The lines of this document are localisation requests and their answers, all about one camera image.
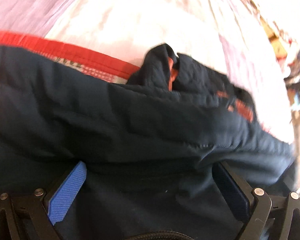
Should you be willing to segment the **navy blue padded jacket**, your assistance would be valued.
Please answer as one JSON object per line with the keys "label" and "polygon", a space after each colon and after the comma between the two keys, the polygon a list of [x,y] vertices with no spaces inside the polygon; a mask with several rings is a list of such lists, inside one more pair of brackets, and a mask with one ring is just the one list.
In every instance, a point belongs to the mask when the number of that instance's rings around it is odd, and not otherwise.
{"label": "navy blue padded jacket", "polygon": [[153,48],[126,85],[0,46],[0,195],[49,189],[77,163],[86,180],[64,239],[172,230],[233,239],[241,224],[211,176],[227,161],[253,187],[286,194],[293,149],[235,107],[251,96],[194,59]]}

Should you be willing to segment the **wooden nightstand drawers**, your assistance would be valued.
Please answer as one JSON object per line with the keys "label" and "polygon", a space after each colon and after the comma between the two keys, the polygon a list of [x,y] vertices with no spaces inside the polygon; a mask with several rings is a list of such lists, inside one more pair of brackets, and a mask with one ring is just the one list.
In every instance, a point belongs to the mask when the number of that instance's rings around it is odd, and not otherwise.
{"label": "wooden nightstand drawers", "polygon": [[270,44],[273,47],[277,60],[287,57],[290,48],[289,39],[286,40],[283,29],[280,29],[274,20],[274,5],[278,0],[247,0],[257,13]]}

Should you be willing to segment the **pastel patchwork bed sheet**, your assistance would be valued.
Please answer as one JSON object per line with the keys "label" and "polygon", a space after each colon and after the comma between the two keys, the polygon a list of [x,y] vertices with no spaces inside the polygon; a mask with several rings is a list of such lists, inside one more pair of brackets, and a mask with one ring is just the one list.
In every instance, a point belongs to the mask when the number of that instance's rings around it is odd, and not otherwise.
{"label": "pastel patchwork bed sheet", "polygon": [[293,142],[273,48],[249,0],[0,0],[0,30],[44,37],[140,66],[166,43],[248,91],[261,126]]}

